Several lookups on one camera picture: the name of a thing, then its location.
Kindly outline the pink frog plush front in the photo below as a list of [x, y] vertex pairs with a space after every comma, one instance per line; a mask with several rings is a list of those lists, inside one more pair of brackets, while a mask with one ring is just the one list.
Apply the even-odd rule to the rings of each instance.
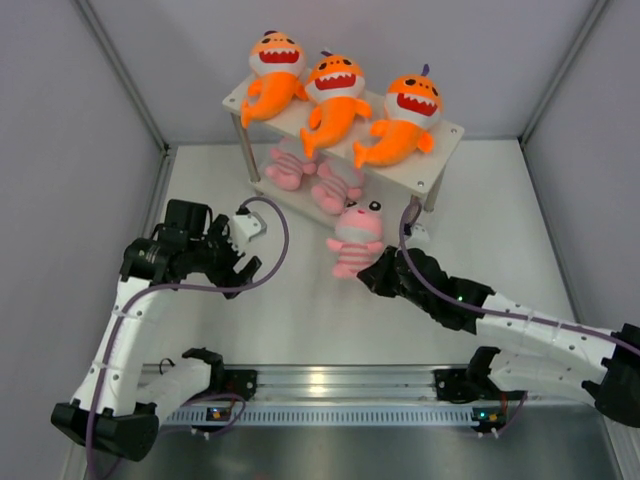
[[355, 278], [360, 271], [372, 266], [385, 248], [382, 204], [350, 201], [336, 222], [334, 235], [326, 240], [326, 246], [337, 255], [332, 268], [336, 278]]

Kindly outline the pink striped plush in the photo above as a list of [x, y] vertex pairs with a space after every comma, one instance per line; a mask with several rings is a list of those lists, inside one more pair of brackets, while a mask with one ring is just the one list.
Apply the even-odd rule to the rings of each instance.
[[349, 202], [360, 199], [364, 173], [351, 164], [329, 158], [317, 169], [319, 182], [311, 188], [316, 205], [329, 215], [340, 215]]

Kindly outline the large orange shark plush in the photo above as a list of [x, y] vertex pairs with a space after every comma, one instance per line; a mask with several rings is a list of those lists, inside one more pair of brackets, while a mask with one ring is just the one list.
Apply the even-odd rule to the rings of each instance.
[[384, 117], [369, 129], [379, 141], [370, 146], [353, 143], [356, 168], [390, 167], [416, 150], [428, 154], [434, 149], [430, 129], [440, 120], [443, 102], [429, 74], [430, 65], [426, 63], [419, 74], [403, 75], [391, 82], [384, 95]]

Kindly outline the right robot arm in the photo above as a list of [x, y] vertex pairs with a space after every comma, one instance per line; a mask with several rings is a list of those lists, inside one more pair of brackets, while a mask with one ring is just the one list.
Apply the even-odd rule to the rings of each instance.
[[442, 327], [475, 336], [480, 345], [465, 371], [475, 395], [560, 396], [638, 427], [637, 326], [611, 331], [546, 318], [488, 285], [448, 275], [418, 248], [388, 247], [357, 278], [375, 295], [402, 298]]

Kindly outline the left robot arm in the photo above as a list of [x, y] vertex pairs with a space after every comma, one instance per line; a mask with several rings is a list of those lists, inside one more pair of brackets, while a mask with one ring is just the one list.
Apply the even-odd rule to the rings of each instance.
[[125, 249], [99, 348], [71, 399], [55, 405], [52, 424], [90, 451], [140, 461], [174, 411], [199, 395], [219, 397], [229, 385], [220, 354], [192, 347], [164, 377], [142, 387], [144, 358], [172, 294], [189, 275], [205, 275], [227, 299], [252, 283], [260, 259], [237, 265], [266, 229], [245, 206], [227, 216], [205, 204], [170, 200], [153, 233]]

